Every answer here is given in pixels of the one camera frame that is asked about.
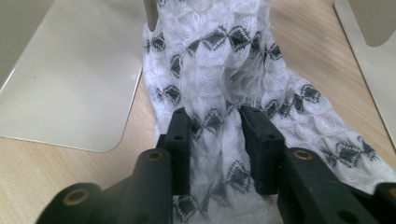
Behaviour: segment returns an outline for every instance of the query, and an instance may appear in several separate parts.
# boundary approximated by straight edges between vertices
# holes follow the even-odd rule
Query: patterned cloth
[[[264,111],[288,147],[315,151],[340,180],[372,191],[396,174],[329,101],[285,65],[270,31],[269,1],[162,0],[144,29],[143,72],[157,125],[192,119],[191,195],[174,198],[176,223],[279,223],[255,192],[238,108]]]

